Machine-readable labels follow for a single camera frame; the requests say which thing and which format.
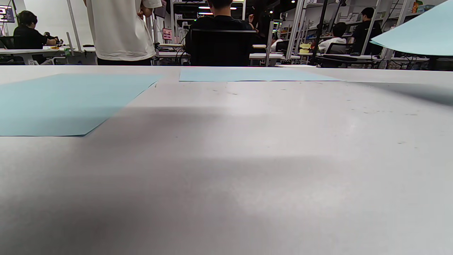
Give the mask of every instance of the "black pants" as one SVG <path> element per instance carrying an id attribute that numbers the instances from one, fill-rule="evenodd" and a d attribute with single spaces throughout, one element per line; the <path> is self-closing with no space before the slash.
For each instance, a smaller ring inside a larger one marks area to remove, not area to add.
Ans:
<path id="1" fill-rule="evenodd" d="M 104 60 L 97 58 L 97 65 L 151 65 L 151 58 L 138 61 Z"/>

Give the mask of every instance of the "black t-shirt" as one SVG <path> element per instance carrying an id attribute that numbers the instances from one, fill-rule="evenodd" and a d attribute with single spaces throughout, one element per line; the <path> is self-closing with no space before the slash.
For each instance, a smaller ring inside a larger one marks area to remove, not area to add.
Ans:
<path id="1" fill-rule="evenodd" d="M 212 30 L 253 30 L 247 21 L 237 20 L 231 16 L 218 15 L 214 18 L 202 17 L 197 19 L 190 29 L 212 29 Z M 186 52 L 192 51 L 191 31 L 186 35 Z"/>
<path id="2" fill-rule="evenodd" d="M 362 52 L 363 44 L 365 43 L 366 34 L 368 33 L 368 28 L 370 27 L 370 20 L 363 21 L 359 25 L 357 25 L 356 29 L 352 36 L 354 37 L 354 45 L 352 46 L 352 52 Z M 370 38 L 368 40 L 368 44 L 366 45 L 365 55 L 377 55 L 381 52 L 382 47 L 376 44 L 372 44 L 369 41 L 375 36 L 382 34 L 381 27 L 377 22 L 373 24 L 373 28 L 371 30 Z"/>
<path id="3" fill-rule="evenodd" d="M 16 49 L 42 49 L 47 37 L 37 30 L 21 25 L 14 29 L 14 47 Z"/>

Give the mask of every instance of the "person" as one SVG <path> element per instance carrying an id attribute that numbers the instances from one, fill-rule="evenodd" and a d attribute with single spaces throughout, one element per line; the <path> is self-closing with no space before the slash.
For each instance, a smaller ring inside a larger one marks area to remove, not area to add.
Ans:
<path id="1" fill-rule="evenodd" d="M 319 44 L 319 51 L 321 53 L 325 53 L 328 49 L 330 44 L 345 44 L 346 39 L 342 38 L 344 32 L 346 32 L 346 23 L 339 22 L 335 24 L 332 28 L 333 38 L 329 40 L 325 40 Z"/>
<path id="2" fill-rule="evenodd" d="M 272 43 L 271 43 L 271 45 L 270 45 L 270 51 L 271 51 L 271 52 L 275 52 L 275 51 L 276 51 L 276 49 L 277 49 L 277 43 L 279 43 L 279 42 L 283 42 L 283 40 L 282 40 L 282 39 L 279 39 L 277 33 L 274 33 L 274 34 L 272 35 Z"/>
<path id="3" fill-rule="evenodd" d="M 42 49 L 44 45 L 55 46 L 58 39 L 48 39 L 35 28 L 38 17 L 31 11 L 24 10 L 18 15 L 19 26 L 14 29 L 14 47 L 16 49 Z M 38 64 L 46 62 L 43 55 L 34 55 Z"/>
<path id="4" fill-rule="evenodd" d="M 197 19 L 186 35 L 185 49 L 187 53 L 193 52 L 192 29 L 212 30 L 253 30 L 251 24 L 244 20 L 237 20 L 231 16 L 231 4 L 233 0 L 207 0 L 214 18 L 205 16 Z"/>
<path id="5" fill-rule="evenodd" d="M 156 51 L 143 15 L 150 17 L 160 0 L 83 1 L 98 65 L 151 65 Z"/>
<path id="6" fill-rule="evenodd" d="M 363 48 L 363 45 L 364 45 L 365 39 L 366 39 L 366 34 L 368 33 L 368 29 L 370 27 L 373 14 L 374 14 L 373 8 L 367 7 L 365 9 L 363 9 L 362 23 L 357 25 L 356 29 L 354 30 L 354 33 L 352 34 L 353 42 L 354 42 L 354 45 L 352 46 L 353 53 L 362 52 L 362 48 Z M 380 34 L 382 34 L 381 27 L 379 26 L 379 24 L 377 22 L 375 22 L 373 24 L 371 34 L 368 39 L 368 43 L 366 45 L 365 55 L 378 55 L 381 52 L 381 50 L 382 50 L 381 46 L 370 43 L 370 41 L 373 37 L 376 37 Z"/>

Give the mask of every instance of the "short black hair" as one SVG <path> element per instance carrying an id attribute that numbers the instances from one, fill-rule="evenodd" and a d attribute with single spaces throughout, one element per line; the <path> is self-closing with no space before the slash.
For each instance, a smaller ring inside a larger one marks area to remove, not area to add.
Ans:
<path id="1" fill-rule="evenodd" d="M 374 14 L 374 9 L 371 7 L 366 7 L 362 11 L 362 15 L 365 15 L 369 19 L 371 19 L 373 17 L 373 14 Z"/>
<path id="2" fill-rule="evenodd" d="M 346 32 L 346 23 L 339 22 L 336 23 L 335 26 L 333 26 L 332 29 L 333 36 L 342 37 L 344 32 Z"/>
<path id="3" fill-rule="evenodd" d="M 29 26 L 32 23 L 36 24 L 38 22 L 38 17 L 28 10 L 20 12 L 17 18 L 19 20 L 19 25 Z"/>
<path id="4" fill-rule="evenodd" d="M 233 0 L 207 0 L 209 6 L 212 6 L 215 9 L 229 7 L 232 4 L 232 2 Z"/>

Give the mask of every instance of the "white shirt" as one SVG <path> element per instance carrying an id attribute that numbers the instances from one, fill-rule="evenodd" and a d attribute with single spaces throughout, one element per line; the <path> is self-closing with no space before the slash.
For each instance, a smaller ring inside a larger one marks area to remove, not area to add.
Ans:
<path id="1" fill-rule="evenodd" d="M 272 52 L 275 52 L 275 49 L 277 48 L 277 43 L 279 43 L 279 42 L 283 42 L 283 40 L 282 40 L 282 39 L 277 39 L 277 40 L 270 46 L 270 50 L 271 50 Z"/>
<path id="2" fill-rule="evenodd" d="M 325 40 L 325 41 L 323 41 L 322 43 L 319 44 L 319 51 L 321 53 L 324 53 L 326 50 L 329 49 L 329 46 L 332 43 L 334 43 L 334 44 L 345 44 L 346 43 L 346 39 L 340 38 L 340 37 L 334 37 L 332 39 Z"/>
<path id="3" fill-rule="evenodd" d="M 156 55 L 151 35 L 137 12 L 162 6 L 160 0 L 87 0 L 96 55 L 104 60 L 138 61 Z"/>

